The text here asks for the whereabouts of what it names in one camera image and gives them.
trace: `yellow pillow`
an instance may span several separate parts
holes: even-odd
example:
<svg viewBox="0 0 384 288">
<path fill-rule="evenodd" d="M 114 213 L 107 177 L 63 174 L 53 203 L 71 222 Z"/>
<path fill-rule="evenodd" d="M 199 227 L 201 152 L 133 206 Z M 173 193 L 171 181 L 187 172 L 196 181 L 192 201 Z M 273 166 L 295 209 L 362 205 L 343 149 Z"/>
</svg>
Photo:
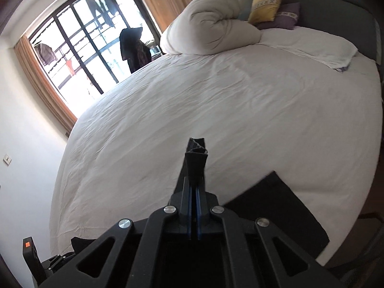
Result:
<svg viewBox="0 0 384 288">
<path fill-rule="evenodd" d="M 263 21 L 274 21 L 282 0 L 253 0 L 248 22 L 252 25 Z"/>
</svg>

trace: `black cloth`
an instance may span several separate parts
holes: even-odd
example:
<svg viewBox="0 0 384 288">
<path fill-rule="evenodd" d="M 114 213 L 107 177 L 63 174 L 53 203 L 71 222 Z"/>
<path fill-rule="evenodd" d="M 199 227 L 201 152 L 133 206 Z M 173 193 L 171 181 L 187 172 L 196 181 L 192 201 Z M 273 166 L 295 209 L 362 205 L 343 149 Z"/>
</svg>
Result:
<svg viewBox="0 0 384 288">
<path fill-rule="evenodd" d="M 78 255 L 95 240 L 96 239 L 84 239 L 84 238 L 74 237 L 71 239 L 73 251 Z"/>
<path fill-rule="evenodd" d="M 115 15 L 118 12 L 118 8 L 114 2 L 114 0 L 104 0 L 105 4 L 108 8 L 108 11 L 112 14 Z"/>
<path fill-rule="evenodd" d="M 87 2 L 87 5 L 88 5 L 88 8 L 89 10 L 91 11 L 91 14 L 93 16 L 93 18 L 95 19 L 96 21 L 96 24 L 99 26 L 100 29 L 102 29 L 102 25 L 100 24 L 100 22 L 97 20 L 97 16 L 96 16 L 96 11 L 99 12 L 102 16 L 102 18 L 104 18 L 104 21 L 111 27 L 114 27 L 114 24 L 111 20 L 111 18 L 109 17 L 108 13 L 102 9 L 100 7 L 99 4 L 97 4 L 97 2 L 95 0 L 85 0 L 85 2 Z"/>
<path fill-rule="evenodd" d="M 313 214 L 274 171 L 224 207 L 247 220 L 268 218 L 315 259 L 330 241 Z"/>
<path fill-rule="evenodd" d="M 149 48 L 140 41 L 142 27 L 126 28 L 120 33 L 120 51 L 122 60 L 128 60 L 131 73 L 152 61 Z"/>
</svg>

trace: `hanging clothes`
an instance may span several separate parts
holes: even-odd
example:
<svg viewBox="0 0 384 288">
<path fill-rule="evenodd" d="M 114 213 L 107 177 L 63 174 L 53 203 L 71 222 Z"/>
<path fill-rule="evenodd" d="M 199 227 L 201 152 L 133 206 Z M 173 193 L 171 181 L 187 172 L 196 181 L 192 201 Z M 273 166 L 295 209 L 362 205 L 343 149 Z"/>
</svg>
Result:
<svg viewBox="0 0 384 288">
<path fill-rule="evenodd" d="M 105 1 L 105 5 L 108 8 L 108 11 L 112 15 L 116 15 L 116 13 L 118 12 L 118 8 L 117 8 L 115 1 L 114 0 L 104 0 L 104 1 Z"/>
<path fill-rule="evenodd" d="M 57 60 L 52 48 L 44 43 L 39 43 L 35 46 L 37 56 L 40 58 L 44 66 L 49 65 L 53 61 Z"/>
<path fill-rule="evenodd" d="M 67 68 L 68 68 L 68 70 L 69 70 L 69 72 L 71 74 L 71 77 L 73 77 L 76 73 L 75 73 L 75 71 L 73 70 L 73 67 L 72 67 L 72 60 L 71 59 L 67 60 L 65 62 L 65 64 L 67 65 Z"/>
<path fill-rule="evenodd" d="M 108 26 L 115 27 L 111 18 L 109 17 L 108 13 L 105 10 L 103 10 L 100 7 L 100 5 L 97 4 L 97 2 L 95 0 L 85 0 L 85 2 L 87 3 L 88 8 L 91 11 L 93 18 L 95 19 L 96 24 L 97 24 L 97 26 L 99 26 L 100 29 L 102 29 L 102 25 L 100 24 L 100 22 L 97 19 L 96 11 L 101 14 L 102 18 L 104 18 L 104 21 L 106 22 L 106 24 Z"/>
<path fill-rule="evenodd" d="M 120 33 L 120 51 L 122 60 L 128 60 L 131 73 L 152 61 L 149 48 L 140 40 L 142 27 L 126 28 Z"/>
</svg>

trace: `white duvet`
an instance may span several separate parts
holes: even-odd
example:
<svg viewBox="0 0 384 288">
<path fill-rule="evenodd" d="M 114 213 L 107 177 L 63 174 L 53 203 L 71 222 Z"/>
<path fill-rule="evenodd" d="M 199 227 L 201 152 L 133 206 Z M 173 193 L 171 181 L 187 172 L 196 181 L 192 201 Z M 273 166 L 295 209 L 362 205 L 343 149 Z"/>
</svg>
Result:
<svg viewBox="0 0 384 288">
<path fill-rule="evenodd" d="M 326 230 L 324 264 L 368 194 L 381 120 L 378 72 L 361 54 L 344 73 L 263 45 L 165 55 L 77 121 L 54 189 L 52 254 L 163 207 L 189 137 L 204 137 L 207 191 L 223 204 L 275 170 Z"/>
<path fill-rule="evenodd" d="M 193 0 L 164 31 L 168 54 L 212 55 L 256 44 L 260 30 L 236 19 L 245 0 Z"/>
</svg>

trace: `rolled white comforter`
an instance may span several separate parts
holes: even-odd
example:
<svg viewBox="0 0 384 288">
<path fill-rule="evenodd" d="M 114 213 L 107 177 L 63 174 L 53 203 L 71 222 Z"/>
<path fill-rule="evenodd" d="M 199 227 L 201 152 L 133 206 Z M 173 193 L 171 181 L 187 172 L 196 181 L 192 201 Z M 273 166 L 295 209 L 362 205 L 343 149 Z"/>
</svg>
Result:
<svg viewBox="0 0 384 288">
<path fill-rule="evenodd" d="M 245 0 L 193 0 L 161 37 L 164 53 L 211 55 L 256 44 L 260 31 L 237 18 Z"/>
</svg>

